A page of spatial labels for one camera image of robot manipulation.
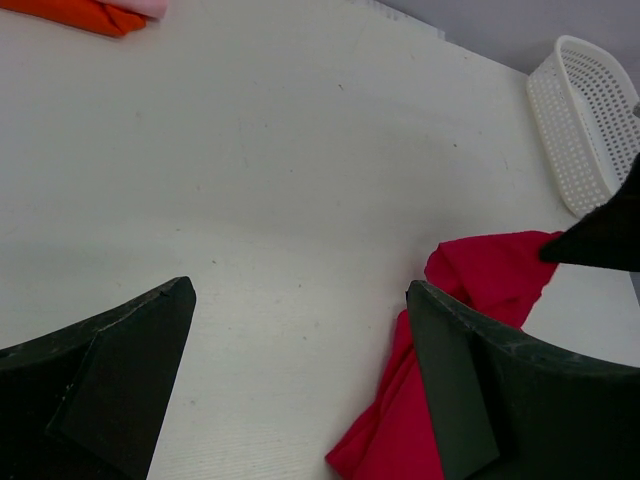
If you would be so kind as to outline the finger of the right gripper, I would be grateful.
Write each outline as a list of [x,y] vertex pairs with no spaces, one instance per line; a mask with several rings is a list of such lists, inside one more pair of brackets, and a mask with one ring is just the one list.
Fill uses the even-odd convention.
[[539,250],[545,263],[639,272],[639,156],[609,201]]

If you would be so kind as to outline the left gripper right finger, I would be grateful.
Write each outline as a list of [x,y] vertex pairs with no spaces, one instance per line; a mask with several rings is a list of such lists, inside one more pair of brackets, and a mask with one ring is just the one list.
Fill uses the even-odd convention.
[[472,323],[499,457],[453,479],[635,479],[639,371]]

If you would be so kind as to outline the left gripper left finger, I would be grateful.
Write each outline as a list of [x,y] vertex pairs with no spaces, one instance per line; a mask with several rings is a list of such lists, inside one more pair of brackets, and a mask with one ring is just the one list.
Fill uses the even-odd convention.
[[2,478],[146,478],[195,305],[177,277],[2,349]]

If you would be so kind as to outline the red t shirt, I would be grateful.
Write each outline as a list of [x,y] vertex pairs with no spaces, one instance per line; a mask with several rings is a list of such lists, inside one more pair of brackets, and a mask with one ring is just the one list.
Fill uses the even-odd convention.
[[500,455],[483,398],[472,323],[520,329],[556,264],[539,258],[556,232],[449,240],[399,314],[373,402],[326,454],[342,479],[453,479]]

